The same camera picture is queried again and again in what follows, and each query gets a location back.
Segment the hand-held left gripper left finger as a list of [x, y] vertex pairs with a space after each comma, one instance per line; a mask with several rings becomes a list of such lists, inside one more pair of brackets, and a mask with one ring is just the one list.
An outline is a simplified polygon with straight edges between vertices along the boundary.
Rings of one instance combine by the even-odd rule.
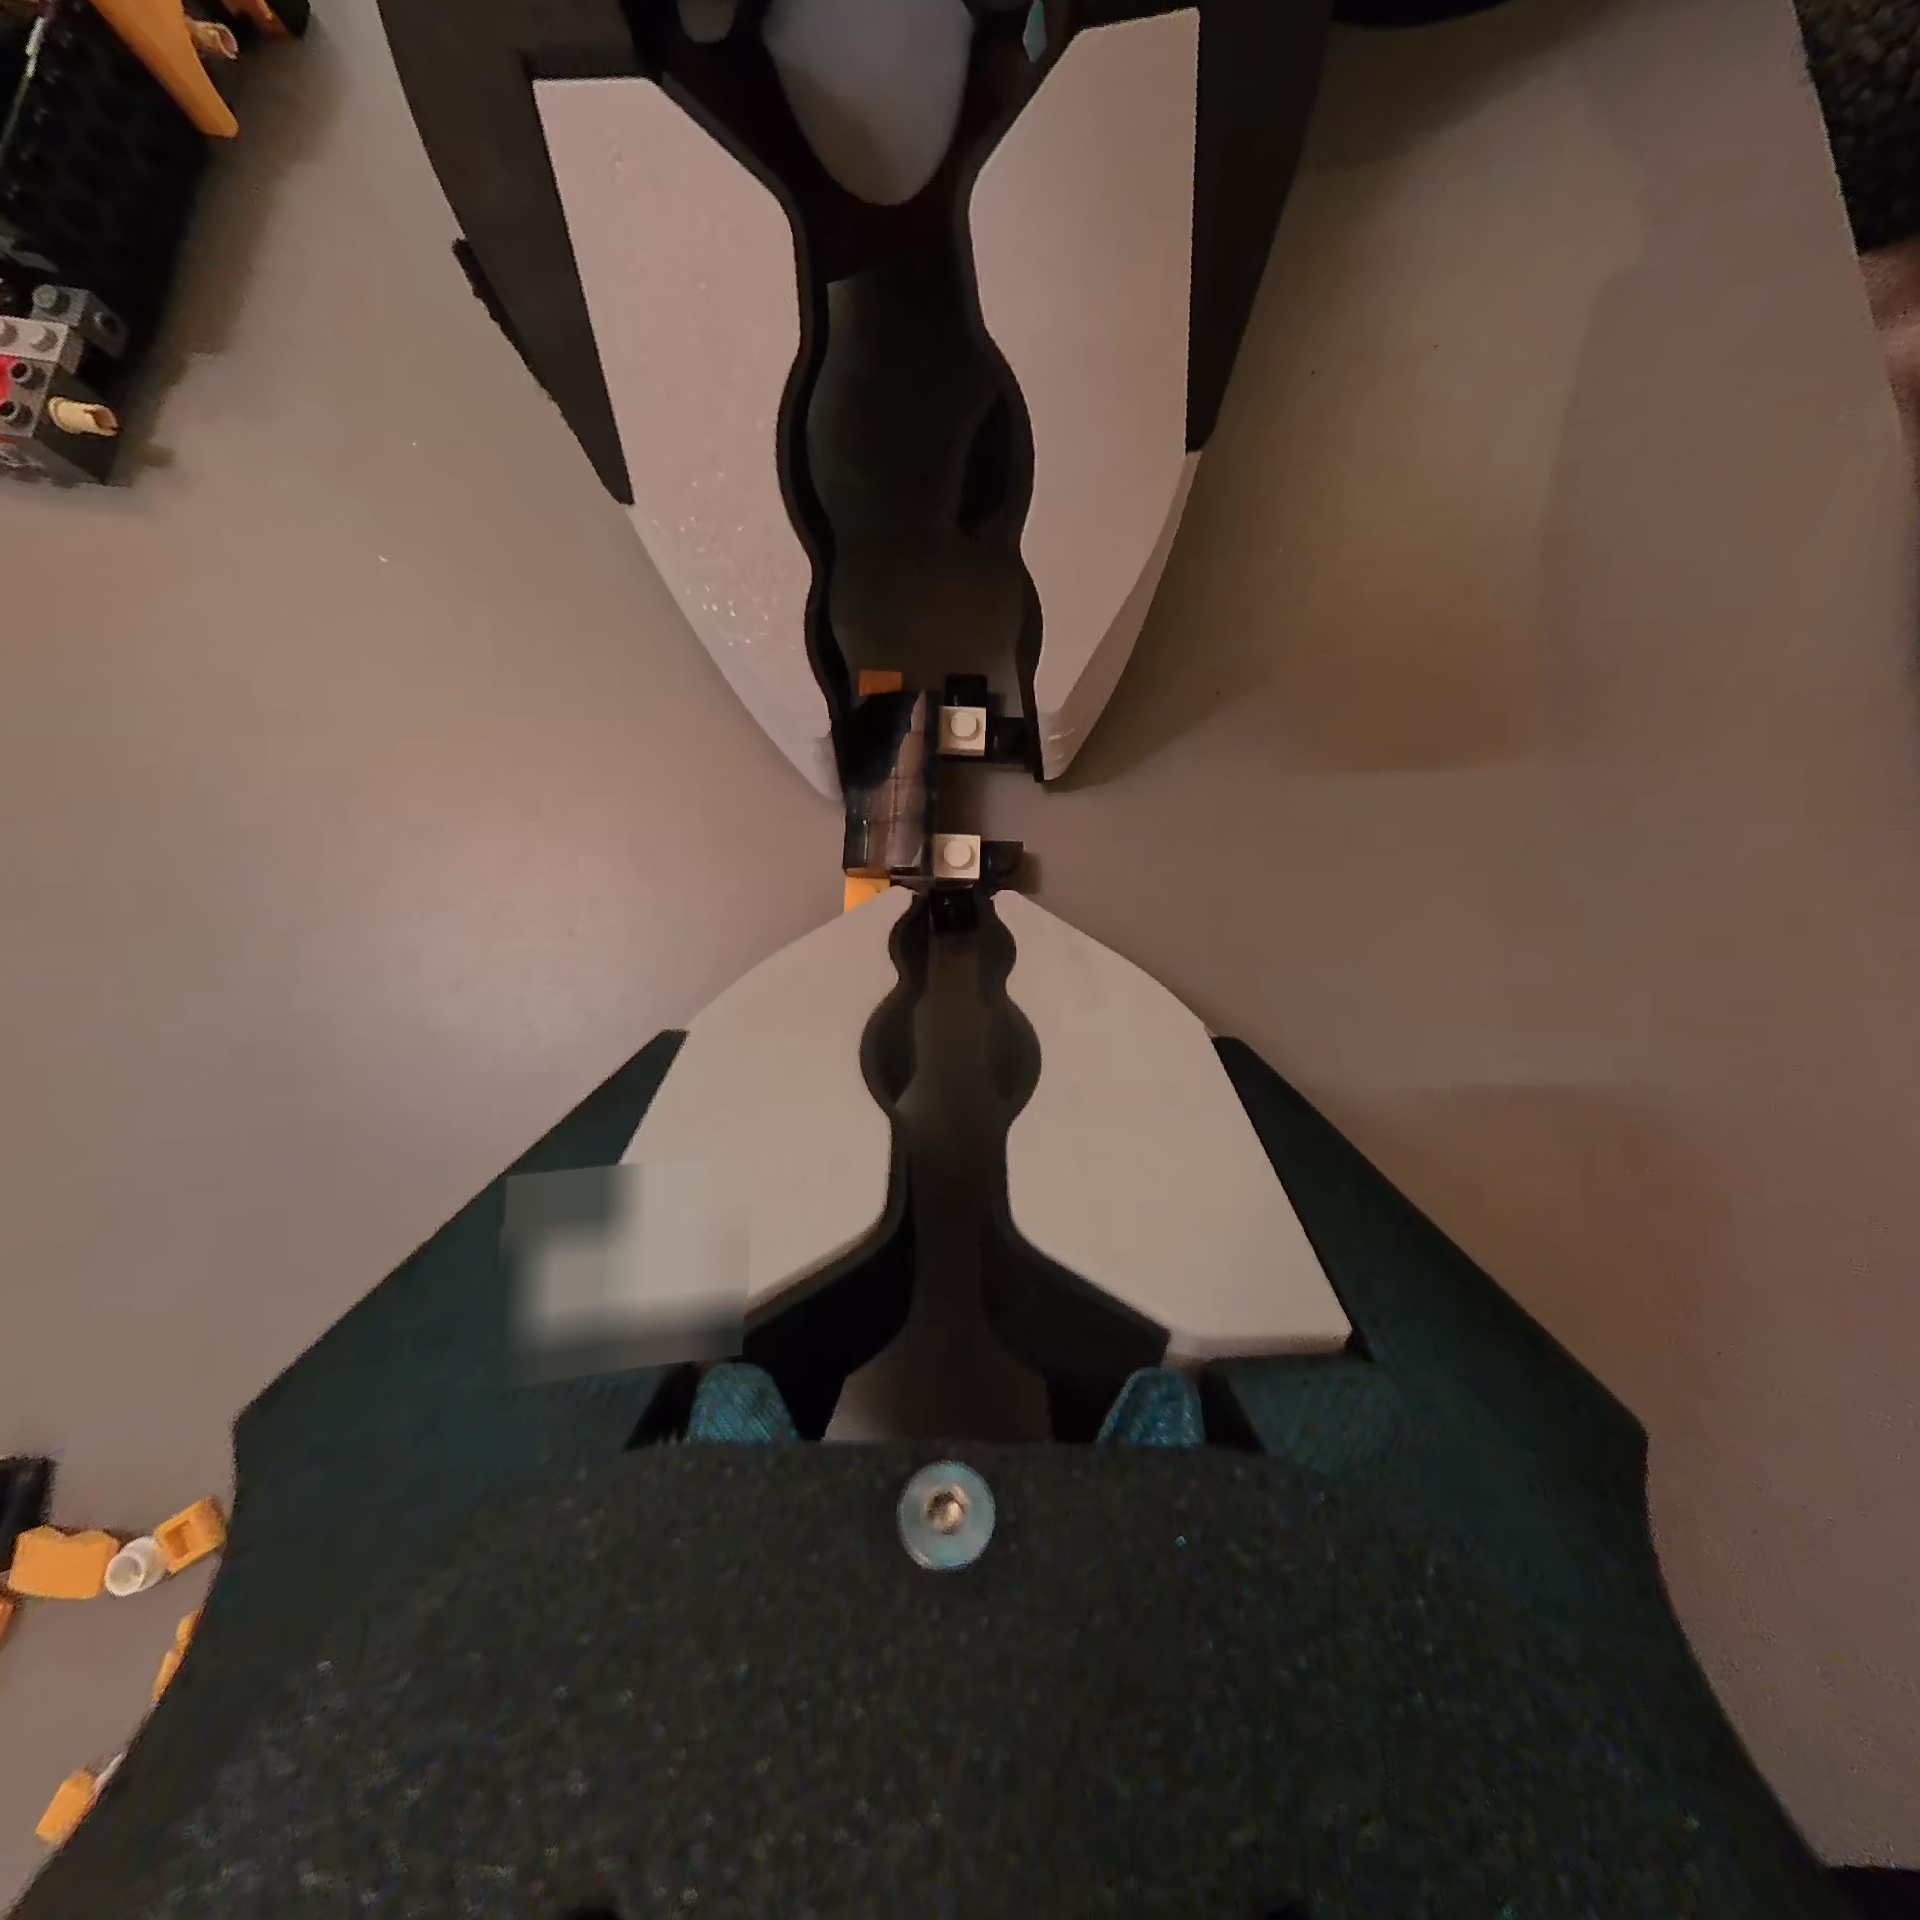
[[860, 1040], [901, 987], [909, 907], [882, 889], [705, 1002], [619, 1158], [711, 1205], [739, 1248], [723, 1293], [746, 1324], [818, 1291], [888, 1215], [892, 1117]]

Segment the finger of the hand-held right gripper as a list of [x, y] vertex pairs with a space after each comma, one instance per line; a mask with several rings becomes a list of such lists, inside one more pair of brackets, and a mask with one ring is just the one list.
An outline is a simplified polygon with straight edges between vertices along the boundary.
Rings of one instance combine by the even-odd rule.
[[750, 721], [835, 798], [806, 655], [812, 560], [777, 468], [802, 356], [790, 215], [654, 81], [541, 81], [533, 98], [638, 541]]
[[1199, 11], [1083, 29], [984, 158], [973, 280], [1029, 428], [1043, 777], [1123, 673], [1188, 513]]

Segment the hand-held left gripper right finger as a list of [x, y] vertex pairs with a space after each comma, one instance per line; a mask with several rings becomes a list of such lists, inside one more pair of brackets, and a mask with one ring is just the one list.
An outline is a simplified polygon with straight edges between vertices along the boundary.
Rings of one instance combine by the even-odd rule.
[[1352, 1321], [1204, 1019], [1021, 891], [984, 925], [1006, 1109], [985, 1304], [1029, 1364], [1332, 1357]]

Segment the small lego subassembly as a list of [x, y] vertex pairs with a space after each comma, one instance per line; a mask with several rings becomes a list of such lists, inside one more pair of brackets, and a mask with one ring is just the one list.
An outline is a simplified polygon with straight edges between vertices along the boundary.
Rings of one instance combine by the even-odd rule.
[[1025, 864], [1021, 842], [943, 823], [949, 763], [1029, 767], [1032, 722], [1006, 714], [984, 673], [909, 688], [865, 668], [845, 737], [845, 914], [887, 891], [1001, 891]]

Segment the pile of small lego pieces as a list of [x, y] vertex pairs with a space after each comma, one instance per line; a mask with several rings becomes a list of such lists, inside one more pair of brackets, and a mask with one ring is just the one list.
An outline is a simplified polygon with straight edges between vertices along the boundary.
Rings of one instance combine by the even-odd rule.
[[[220, 1499], [190, 1501], [148, 1532], [116, 1532], [53, 1527], [53, 1489], [53, 1455], [3, 1455], [3, 1642], [21, 1610], [137, 1597], [194, 1567], [218, 1564], [229, 1547]], [[180, 1614], [148, 1687], [148, 1718], [188, 1664], [202, 1619], [205, 1606]], [[36, 1818], [36, 1841], [47, 1853], [80, 1833], [129, 1751], [132, 1745], [61, 1779]]]

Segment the orange black lego car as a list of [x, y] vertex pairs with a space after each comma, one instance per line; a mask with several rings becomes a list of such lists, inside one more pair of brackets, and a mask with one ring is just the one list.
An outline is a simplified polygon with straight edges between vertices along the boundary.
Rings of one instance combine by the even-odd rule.
[[107, 483], [235, 73], [309, 2], [3, 2], [3, 477]]

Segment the beige sweatshirt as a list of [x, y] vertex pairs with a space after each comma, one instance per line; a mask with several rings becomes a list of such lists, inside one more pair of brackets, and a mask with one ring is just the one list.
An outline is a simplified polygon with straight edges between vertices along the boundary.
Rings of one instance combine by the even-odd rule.
[[1916, 236], [1861, 252], [1857, 265], [1916, 482]]

